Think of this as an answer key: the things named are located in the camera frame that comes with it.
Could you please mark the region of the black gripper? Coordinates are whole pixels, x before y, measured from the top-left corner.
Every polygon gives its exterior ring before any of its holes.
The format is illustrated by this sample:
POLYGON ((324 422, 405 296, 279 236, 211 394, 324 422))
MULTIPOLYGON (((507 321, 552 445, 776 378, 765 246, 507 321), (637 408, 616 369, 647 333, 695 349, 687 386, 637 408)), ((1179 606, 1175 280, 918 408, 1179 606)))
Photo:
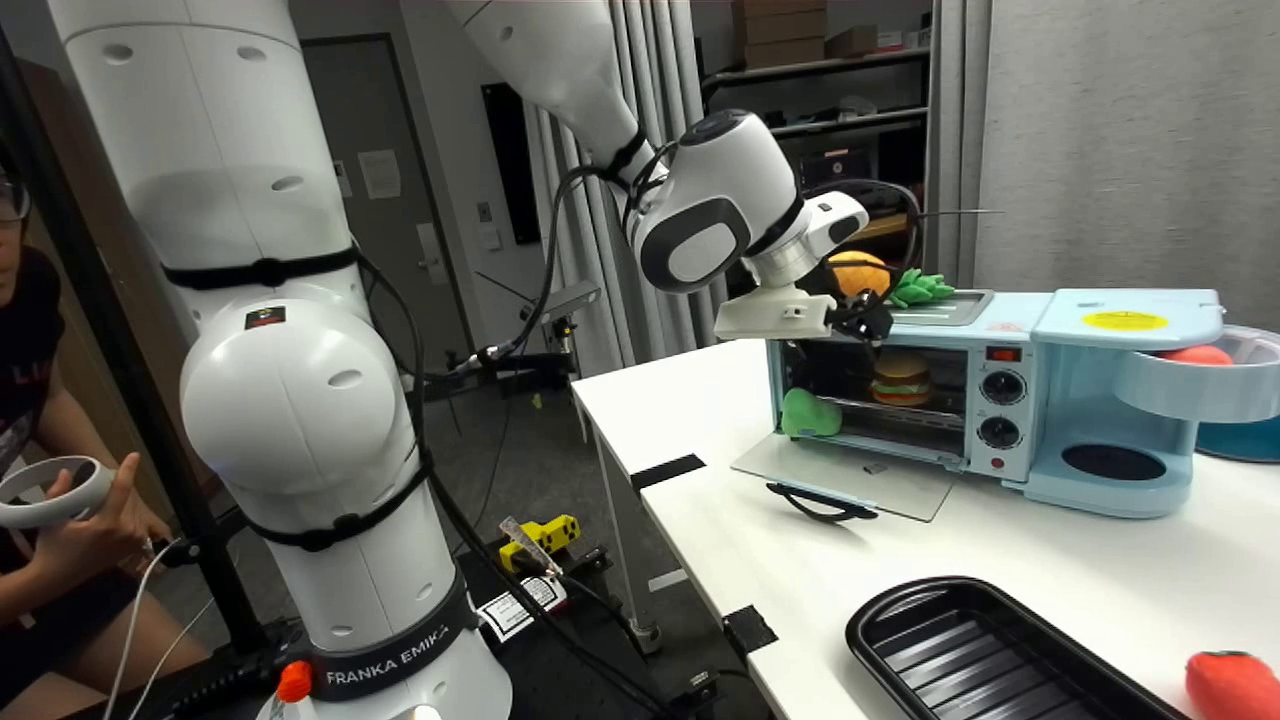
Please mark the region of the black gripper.
POLYGON ((839 300, 828 321, 835 336, 850 339, 882 339, 890 333, 890 311, 879 296, 839 300))

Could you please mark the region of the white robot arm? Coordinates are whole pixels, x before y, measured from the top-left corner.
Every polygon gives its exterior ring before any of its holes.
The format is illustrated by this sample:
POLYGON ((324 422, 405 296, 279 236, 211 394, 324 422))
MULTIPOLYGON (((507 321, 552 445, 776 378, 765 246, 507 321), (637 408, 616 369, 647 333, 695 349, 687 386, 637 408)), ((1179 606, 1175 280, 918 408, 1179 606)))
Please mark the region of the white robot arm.
MULTIPOLYGON (((444 0, 471 48, 622 186, 639 275, 739 265, 723 339, 824 339, 805 280, 868 223, 805 194, 752 113, 651 142, 609 0, 444 0)), ((357 232, 288 0, 46 0, 123 205, 195 322, 179 415, 305 613, 313 688, 260 720, 507 720, 513 681, 446 552, 405 370, 371 326, 357 232)))

